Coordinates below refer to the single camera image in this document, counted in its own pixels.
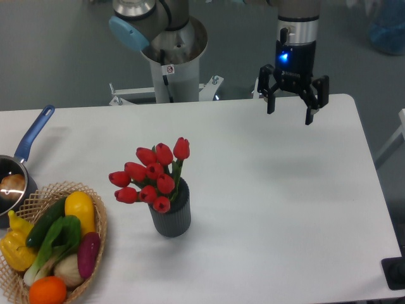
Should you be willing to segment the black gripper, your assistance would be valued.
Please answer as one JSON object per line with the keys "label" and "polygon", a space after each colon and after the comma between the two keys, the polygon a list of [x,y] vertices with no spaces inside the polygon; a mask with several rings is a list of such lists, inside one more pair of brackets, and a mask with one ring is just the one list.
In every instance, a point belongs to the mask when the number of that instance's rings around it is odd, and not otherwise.
{"label": "black gripper", "polygon": [[298,94],[307,106],[305,124],[329,101],[329,76],[312,80],[316,41],[307,44],[276,42],[275,68],[267,64],[259,70],[257,92],[267,102],[267,114],[275,111],[275,92],[278,89]]}

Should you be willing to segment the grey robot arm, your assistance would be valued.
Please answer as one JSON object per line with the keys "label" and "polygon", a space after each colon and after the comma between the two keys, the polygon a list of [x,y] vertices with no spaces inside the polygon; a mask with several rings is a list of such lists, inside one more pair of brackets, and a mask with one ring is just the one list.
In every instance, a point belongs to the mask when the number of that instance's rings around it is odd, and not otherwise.
{"label": "grey robot arm", "polygon": [[[257,92],[275,110],[278,90],[300,96],[306,124],[328,104],[329,78],[313,77],[320,1],[268,1],[278,10],[274,65],[259,70]],[[199,83],[199,60],[208,36],[204,25],[189,14],[188,1],[113,1],[109,19],[113,35],[149,61],[157,103],[209,101],[220,82]]]}

